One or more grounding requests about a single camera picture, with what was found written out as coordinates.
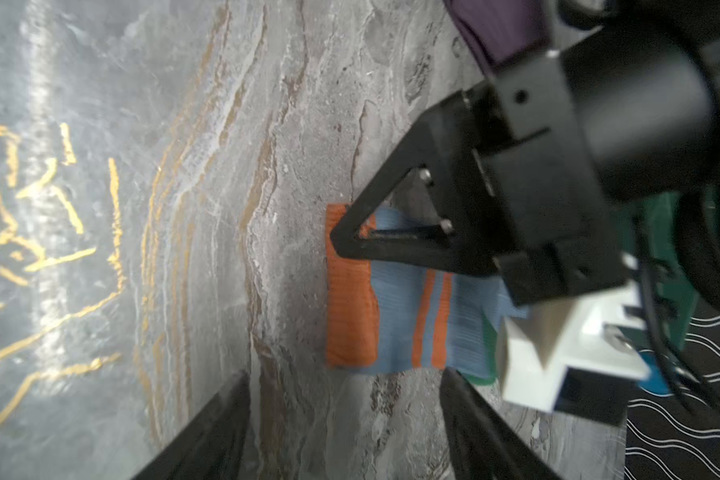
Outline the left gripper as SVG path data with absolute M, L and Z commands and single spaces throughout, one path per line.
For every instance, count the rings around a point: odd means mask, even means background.
M 518 305 L 628 279 L 559 50 L 425 110 L 330 239 L 343 258 L 498 275 Z

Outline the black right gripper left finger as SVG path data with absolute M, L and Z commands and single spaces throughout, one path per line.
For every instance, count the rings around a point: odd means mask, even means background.
M 235 372 L 137 479 L 236 479 L 250 418 L 249 374 Z

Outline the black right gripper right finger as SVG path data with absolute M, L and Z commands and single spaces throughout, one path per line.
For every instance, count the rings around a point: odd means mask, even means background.
M 457 479 L 557 479 L 458 371 L 443 371 L 440 406 Z

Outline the blue sock orange cuff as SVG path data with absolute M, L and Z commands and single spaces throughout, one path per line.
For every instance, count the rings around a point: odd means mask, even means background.
M 500 278 L 345 259 L 330 241 L 325 254 L 328 366 L 368 375 L 450 367 L 476 385 L 497 380 L 503 320 L 528 315 Z

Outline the purple sock tan toe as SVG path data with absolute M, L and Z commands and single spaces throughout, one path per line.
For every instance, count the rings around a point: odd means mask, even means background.
M 445 0 L 443 4 L 486 76 L 517 55 L 550 42 L 543 1 Z

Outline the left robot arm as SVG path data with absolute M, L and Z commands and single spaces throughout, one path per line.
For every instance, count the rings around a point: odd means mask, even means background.
M 424 111 L 333 228 L 344 258 L 499 275 L 534 304 L 622 285 L 613 209 L 676 192 L 678 261 L 720 311 L 720 1 L 575 1 L 536 47 Z

